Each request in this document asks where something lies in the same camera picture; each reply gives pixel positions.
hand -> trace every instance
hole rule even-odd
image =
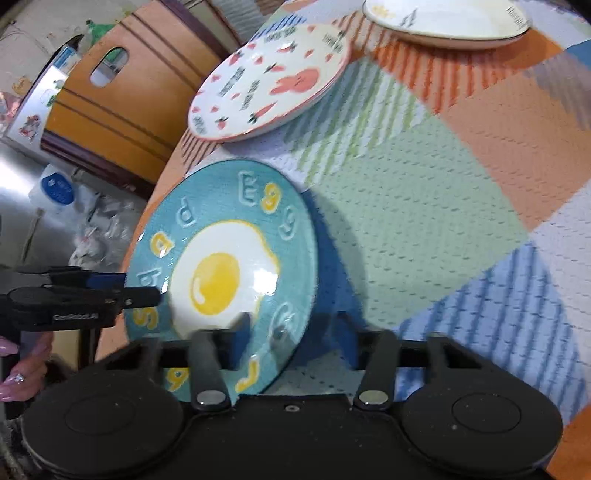
[[[6,380],[0,384],[0,401],[25,401],[34,397],[43,386],[47,373],[45,362],[51,355],[53,332],[44,332],[35,343],[31,353],[17,363]],[[18,353],[18,345],[0,337],[0,356]]]

yellow letter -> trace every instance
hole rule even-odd
[[[261,200],[261,208],[265,213],[275,213],[281,201],[281,189],[275,183],[265,185],[265,196]]]
[[[258,381],[258,375],[260,373],[259,360],[256,355],[253,355],[248,361],[248,377],[241,378],[236,383],[234,389],[236,393],[244,392],[248,387],[253,386]]]
[[[185,383],[189,377],[188,368],[169,368],[166,372],[166,380],[170,385],[168,386],[169,392],[176,392]]]
[[[134,323],[138,327],[147,327],[148,330],[154,330],[158,325],[158,310],[155,307],[134,309],[132,315]]]
[[[162,258],[174,247],[174,242],[164,232],[156,232],[150,240],[150,250],[156,257]]]

blue plate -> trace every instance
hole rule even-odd
[[[252,337],[237,371],[224,371],[235,401],[263,391],[306,330],[317,286],[314,227],[300,194],[253,160],[209,165],[180,183],[140,235],[126,286],[156,286],[158,307],[126,310],[130,340],[187,338],[251,312]],[[189,373],[170,368],[165,386],[189,401]]]

pink rabbit design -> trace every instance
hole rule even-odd
[[[310,90],[320,77],[318,69],[305,69],[292,77],[283,77],[277,80],[277,86],[269,92],[270,95],[278,95],[285,92],[303,93]]]

plate rim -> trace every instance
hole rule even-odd
[[[519,5],[515,5],[515,4],[511,4],[514,8],[516,8],[517,10],[519,10],[519,12],[523,15],[523,17],[527,20],[527,28],[517,34],[517,35],[502,35],[499,36],[497,35],[496,37],[487,37],[487,38],[475,38],[475,37],[467,37],[465,35],[460,35],[460,36],[450,36],[450,35],[435,35],[435,34],[430,34],[428,32],[422,32],[422,31],[417,31],[417,30],[410,30],[408,28],[401,28],[401,27],[396,27],[394,25],[385,25],[383,22],[381,22],[379,20],[378,17],[375,17],[374,15],[372,15],[369,12],[368,7],[366,7],[366,4],[368,3],[369,0],[365,0],[363,2],[363,6],[362,6],[362,12],[363,14],[367,17],[368,20],[370,20],[371,22],[378,24],[380,27],[384,27],[387,28],[388,30],[392,30],[394,32],[401,32],[401,33],[406,33],[407,35],[413,35],[416,37],[428,37],[428,38],[441,38],[442,40],[460,40],[460,41],[470,41],[470,42],[491,42],[491,41],[495,41],[495,40],[517,40],[520,37],[522,37],[523,35],[525,35],[527,32],[529,32],[531,26],[532,26],[532,22],[531,22],[531,18],[529,15],[527,15],[522,8],[519,7]]]
[[[337,30],[341,30],[341,29],[339,29],[338,27],[335,27],[334,25],[331,25],[331,24],[324,24],[324,23],[313,23],[313,24],[308,24],[308,23],[301,23],[301,24],[298,24],[298,25],[289,25],[289,26],[287,26],[287,27],[280,28],[280,29],[278,29],[278,30],[275,30],[275,31],[274,31],[274,32],[272,32],[272,33],[280,32],[280,31],[286,30],[286,29],[288,29],[288,28],[291,28],[291,27],[299,27],[299,26],[306,26],[306,27],[317,27],[317,26],[319,26],[319,25],[321,25],[321,26],[323,26],[323,27],[333,27],[333,28],[335,28],[335,29],[337,29]],[[256,127],[252,127],[252,128],[250,128],[249,130],[246,130],[246,131],[244,131],[244,132],[241,132],[241,133],[239,133],[239,134],[236,134],[236,135],[231,135],[231,136],[229,136],[229,137],[205,137],[204,135],[200,135],[200,134],[198,134],[198,133],[197,133],[197,132],[196,132],[196,131],[193,129],[193,126],[192,126],[192,124],[191,124],[191,113],[192,113],[192,112],[191,112],[191,107],[193,106],[193,101],[195,100],[195,98],[196,98],[196,96],[197,96],[197,95],[194,95],[194,96],[193,96],[193,99],[191,100],[191,104],[189,105],[189,112],[188,112],[188,114],[187,114],[187,124],[188,124],[188,126],[189,126],[189,130],[190,130],[190,132],[191,132],[191,133],[192,133],[192,134],[193,134],[193,135],[194,135],[194,136],[195,136],[195,137],[196,137],[198,140],[201,140],[201,141],[204,141],[204,142],[216,142],[216,143],[224,143],[224,142],[227,142],[227,141],[230,141],[230,140],[233,140],[233,139],[236,139],[236,138],[242,137],[242,136],[244,136],[244,135],[249,135],[249,134],[251,134],[251,133],[253,133],[253,132],[255,132],[255,131],[257,131],[257,130],[261,129],[262,127],[267,127],[268,125],[270,125],[270,124],[274,123],[275,121],[280,121],[281,119],[285,118],[287,115],[290,115],[290,114],[292,114],[292,113],[293,113],[293,112],[295,112],[295,111],[298,111],[298,110],[300,110],[300,109],[305,109],[306,105],[308,105],[308,104],[309,104],[310,102],[312,102],[312,101],[313,101],[315,98],[317,98],[317,97],[318,97],[318,95],[319,95],[319,94],[321,94],[321,93],[322,93],[322,92],[325,90],[325,88],[327,88],[327,86],[328,86],[328,85],[330,85],[331,87],[333,87],[333,86],[335,85],[335,83],[338,81],[338,78],[339,78],[339,77],[341,77],[341,75],[342,75],[342,74],[343,74],[343,72],[345,71],[345,68],[347,68],[347,66],[349,65],[349,61],[350,61],[350,59],[351,59],[351,52],[352,52],[353,48],[352,48],[352,46],[351,46],[351,39],[350,39],[349,37],[347,37],[347,36],[345,36],[344,38],[346,39],[346,41],[344,41],[344,42],[343,42],[343,45],[344,45],[344,46],[345,46],[345,48],[346,48],[346,52],[345,52],[345,56],[344,56],[344,58],[343,58],[343,64],[342,64],[341,68],[340,68],[340,69],[339,69],[339,70],[338,70],[338,71],[335,73],[335,75],[333,75],[333,77],[332,77],[332,78],[331,78],[331,79],[330,79],[330,80],[329,80],[329,81],[326,83],[326,85],[324,86],[324,88],[320,89],[320,90],[319,90],[318,92],[316,92],[316,93],[315,93],[313,96],[311,96],[310,98],[308,98],[308,99],[307,99],[305,102],[303,102],[303,103],[299,104],[298,106],[296,106],[296,107],[292,108],[291,110],[289,110],[288,112],[284,113],[283,115],[275,116],[275,117],[273,117],[272,119],[270,119],[269,121],[267,121],[266,123],[264,123],[264,124],[261,124],[261,125],[258,125],[258,126],[256,126]],[[246,45],[242,46],[241,48],[237,49],[236,51],[243,49],[243,48],[244,48]],[[224,59],[224,61],[223,61],[223,62],[221,62],[221,64],[220,64],[220,65],[218,65],[218,66],[217,66],[217,67],[214,69],[214,71],[212,71],[212,72],[211,72],[211,73],[210,73],[210,74],[207,76],[207,78],[206,78],[206,79],[203,81],[202,85],[203,85],[203,84],[205,84],[205,83],[207,83],[207,80],[209,79],[209,77],[211,77],[212,75],[214,75],[214,74],[216,73],[216,70],[217,70],[217,69],[218,69],[220,66],[222,66],[226,60],[227,60],[227,59]]]
[[[310,295],[310,304],[308,306],[308,308],[306,309],[306,315],[304,316],[304,318],[306,319],[306,325],[302,331],[301,334],[301,338],[299,339],[299,341],[295,344],[293,351],[291,352],[291,354],[289,355],[289,357],[285,360],[285,364],[281,367],[277,369],[277,374],[276,376],[264,387],[262,387],[260,389],[259,393],[263,393],[265,390],[267,390],[270,386],[272,386],[272,384],[277,380],[277,378],[281,375],[281,373],[283,371],[285,371],[285,369],[288,367],[289,363],[291,362],[291,359],[293,358],[293,356],[296,354],[296,351],[298,349],[298,347],[300,346],[301,340],[302,338],[304,338],[304,335],[306,334],[307,329],[310,326],[310,316],[312,314],[312,311],[314,310],[314,305],[316,304],[316,298],[318,295],[318,288],[319,288],[319,276],[318,276],[318,265],[319,265],[319,259],[318,259],[318,252],[319,252],[319,248],[318,248],[318,236],[316,235],[316,227],[314,226],[314,220],[312,218],[312,215],[310,213],[310,209],[306,203],[306,201],[304,200],[303,195],[301,194],[301,192],[299,191],[299,189],[297,188],[297,186],[294,184],[293,181],[290,180],[290,178],[285,175],[281,170],[263,162],[260,161],[256,158],[248,158],[248,157],[234,157],[234,158],[225,158],[224,160],[219,160],[216,161],[214,163],[210,163],[209,165],[205,165],[203,168],[200,168],[199,170],[196,170],[194,173],[192,173],[191,175],[189,175],[188,177],[186,177],[185,179],[182,179],[181,182],[179,182],[172,190],[170,190],[160,201],[160,203],[158,204],[158,206],[152,211],[152,213],[150,214],[150,218],[148,219],[148,221],[146,222],[143,230],[141,231],[139,236],[143,236],[144,232],[146,231],[146,229],[148,228],[148,225],[150,224],[150,220],[153,218],[154,214],[156,213],[156,211],[158,210],[158,208],[160,207],[160,205],[162,205],[162,202],[168,198],[177,188],[179,188],[185,181],[187,181],[190,177],[192,177],[193,175],[195,175],[196,173],[205,170],[206,168],[209,167],[213,167],[216,166],[220,163],[226,163],[226,162],[231,162],[231,161],[235,161],[235,160],[245,160],[245,161],[249,161],[249,162],[253,162],[253,163],[257,163],[259,165],[262,165],[263,167],[269,168],[270,170],[275,171],[276,173],[278,173],[281,177],[283,177],[286,182],[291,185],[291,187],[294,189],[294,192],[297,194],[297,197],[300,199],[301,204],[304,207],[304,211],[305,211],[305,217],[307,219],[307,221],[310,224],[310,231],[311,231],[311,247],[313,248],[313,251],[311,252],[310,258],[312,260],[312,265],[311,265],[311,270],[312,270],[312,280],[313,280],[313,288],[311,291],[311,295]],[[131,255],[131,258],[129,259],[129,265],[127,268],[127,271],[125,272],[126,274],[126,281],[127,281],[127,273],[131,267],[131,264],[134,260],[134,255],[135,255],[135,248],[134,248],[134,253]],[[125,335],[127,336],[127,339],[129,341],[129,343],[133,342],[134,340],[140,339],[140,338],[144,338],[145,335],[142,335],[140,337],[137,338],[131,338],[131,335],[129,335],[128,333],[128,329],[127,329],[127,321],[129,319],[129,321],[133,321],[131,319],[132,316],[132,310],[124,310],[123,312],[123,317],[124,317],[124,321],[123,321],[123,327],[125,329]],[[178,333],[176,332],[174,326],[171,326],[171,330],[174,332],[174,334],[178,337]]]

